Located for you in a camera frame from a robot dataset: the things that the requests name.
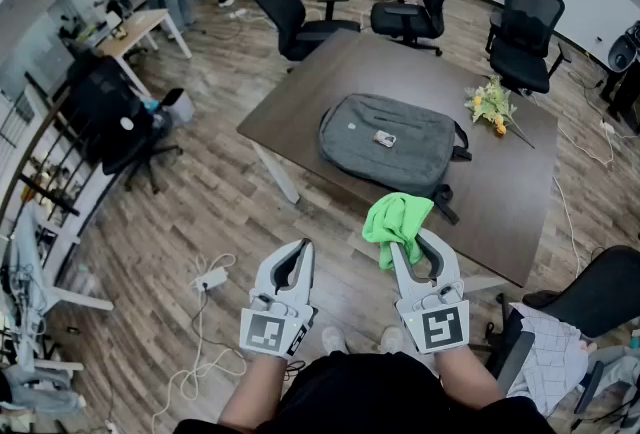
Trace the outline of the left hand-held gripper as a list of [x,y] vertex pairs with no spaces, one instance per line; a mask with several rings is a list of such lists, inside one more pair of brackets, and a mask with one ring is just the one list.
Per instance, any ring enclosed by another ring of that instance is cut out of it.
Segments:
[[[241,311],[239,346],[255,354],[291,360],[313,326],[317,309],[310,306],[315,249],[308,238],[285,244],[259,266],[251,298]],[[279,293],[277,301],[269,296]]]

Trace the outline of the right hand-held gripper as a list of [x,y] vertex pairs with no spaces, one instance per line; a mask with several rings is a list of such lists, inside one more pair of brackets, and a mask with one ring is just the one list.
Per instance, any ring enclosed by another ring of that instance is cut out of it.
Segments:
[[469,343],[469,301],[464,295],[454,250],[435,233],[421,228],[417,243],[429,262],[429,279],[418,278],[404,247],[390,243],[400,293],[395,303],[404,327],[421,354],[430,354]]

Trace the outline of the green cloth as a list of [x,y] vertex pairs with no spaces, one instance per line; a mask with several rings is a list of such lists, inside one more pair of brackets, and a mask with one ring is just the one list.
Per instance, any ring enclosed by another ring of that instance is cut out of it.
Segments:
[[415,265],[423,257],[416,242],[422,224],[434,207],[431,199],[394,192],[374,203],[367,213],[362,228],[366,242],[379,245],[379,267],[394,268],[391,243],[403,247],[409,263]]

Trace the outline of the grey fabric backpack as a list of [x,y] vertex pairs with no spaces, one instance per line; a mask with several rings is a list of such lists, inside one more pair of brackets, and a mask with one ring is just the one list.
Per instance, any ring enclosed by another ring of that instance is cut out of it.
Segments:
[[[396,137],[392,148],[373,140],[382,130]],[[388,97],[352,94],[329,108],[318,130],[319,153],[352,176],[396,192],[431,199],[450,224],[445,182],[452,161],[470,161],[465,131],[449,116]]]

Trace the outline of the person's right forearm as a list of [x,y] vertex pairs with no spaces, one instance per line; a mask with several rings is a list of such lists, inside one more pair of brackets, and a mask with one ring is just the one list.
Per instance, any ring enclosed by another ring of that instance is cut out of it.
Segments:
[[505,398],[497,380],[468,346],[437,352],[435,364],[445,393],[466,407],[479,410]]

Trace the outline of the person's left forearm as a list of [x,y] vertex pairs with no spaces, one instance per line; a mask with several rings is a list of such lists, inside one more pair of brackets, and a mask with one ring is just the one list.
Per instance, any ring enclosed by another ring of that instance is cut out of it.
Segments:
[[258,354],[224,406],[218,423],[243,433],[271,420],[279,404],[288,361]]

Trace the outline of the person's right white shoe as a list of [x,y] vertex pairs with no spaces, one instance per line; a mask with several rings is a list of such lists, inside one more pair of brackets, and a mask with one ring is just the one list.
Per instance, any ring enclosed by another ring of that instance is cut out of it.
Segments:
[[381,354],[396,354],[404,348],[404,333],[397,326],[387,327],[382,334],[379,343],[379,352]]

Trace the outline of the person's black clothing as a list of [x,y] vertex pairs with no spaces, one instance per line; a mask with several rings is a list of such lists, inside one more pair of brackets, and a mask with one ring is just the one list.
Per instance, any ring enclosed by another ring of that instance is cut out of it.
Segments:
[[473,409],[404,354],[334,352],[302,370],[250,434],[556,434],[533,402]]

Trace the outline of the white checked garment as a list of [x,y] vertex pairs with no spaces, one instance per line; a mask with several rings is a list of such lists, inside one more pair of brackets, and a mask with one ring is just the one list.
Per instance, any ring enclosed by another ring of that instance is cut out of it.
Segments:
[[595,310],[580,307],[575,313],[556,318],[522,302],[512,307],[521,316],[522,331],[533,336],[533,343],[507,396],[528,398],[539,413],[548,416],[587,378],[586,339]]

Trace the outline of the artificial yellow flower bouquet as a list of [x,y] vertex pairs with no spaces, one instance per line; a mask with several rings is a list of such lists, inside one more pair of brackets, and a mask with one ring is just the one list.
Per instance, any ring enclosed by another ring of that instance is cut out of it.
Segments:
[[498,137],[503,137],[511,131],[534,149],[534,144],[514,118],[517,107],[510,101],[510,94],[511,92],[502,86],[498,76],[490,75],[485,85],[465,89],[464,106],[471,112],[473,123],[483,119],[492,126]]

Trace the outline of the grey waste bin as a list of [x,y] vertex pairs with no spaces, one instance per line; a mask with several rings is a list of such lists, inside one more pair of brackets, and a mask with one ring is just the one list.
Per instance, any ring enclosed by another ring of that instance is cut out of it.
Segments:
[[171,89],[161,101],[154,100],[147,112],[155,126],[171,129],[189,123],[194,115],[194,105],[182,88]]

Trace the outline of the black metal shelf rack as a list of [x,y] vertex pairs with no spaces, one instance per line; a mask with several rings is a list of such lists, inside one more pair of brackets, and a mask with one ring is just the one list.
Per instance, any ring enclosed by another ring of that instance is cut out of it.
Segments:
[[64,87],[50,102],[28,83],[12,103],[0,97],[0,244],[8,242],[30,202],[57,226],[81,215],[83,194],[103,172],[101,164],[83,157],[79,137],[61,112],[68,95]]

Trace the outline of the black mesh office chair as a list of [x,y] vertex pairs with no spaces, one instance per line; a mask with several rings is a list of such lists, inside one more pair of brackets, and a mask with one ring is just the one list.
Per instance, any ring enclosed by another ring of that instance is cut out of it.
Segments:
[[549,92],[551,76],[572,61],[571,49],[559,41],[553,65],[545,63],[564,10],[563,0],[504,0],[504,7],[492,12],[485,50],[504,87],[526,96]]

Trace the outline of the wooden desk white legs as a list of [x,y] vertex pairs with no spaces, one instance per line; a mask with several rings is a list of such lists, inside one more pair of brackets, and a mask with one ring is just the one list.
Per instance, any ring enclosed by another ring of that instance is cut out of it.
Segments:
[[185,57],[187,59],[191,59],[192,53],[184,41],[182,33],[178,30],[174,20],[169,14],[169,11],[166,9],[135,12],[120,24],[120,28],[123,28],[127,32],[125,37],[121,39],[105,39],[96,47],[96,49],[102,54],[114,58],[120,68],[134,84],[135,88],[146,97],[151,96],[150,92],[126,62],[124,56],[142,39],[146,39],[151,47],[154,50],[157,50],[158,46],[151,36],[151,31],[161,23],[166,23],[168,25],[170,33],[174,36],[174,40],[178,43]]

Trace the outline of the white frame desk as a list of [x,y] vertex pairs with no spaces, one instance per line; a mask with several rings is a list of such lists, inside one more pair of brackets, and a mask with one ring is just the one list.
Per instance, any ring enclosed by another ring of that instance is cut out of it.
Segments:
[[57,359],[45,345],[46,315],[58,303],[66,302],[102,311],[114,309],[112,302],[59,288],[44,275],[37,243],[37,232],[50,231],[63,240],[77,243],[79,238],[46,219],[35,203],[23,207],[13,234],[8,237],[7,252],[0,265],[0,317],[16,351],[17,364],[27,370],[37,368],[82,371],[80,362]]

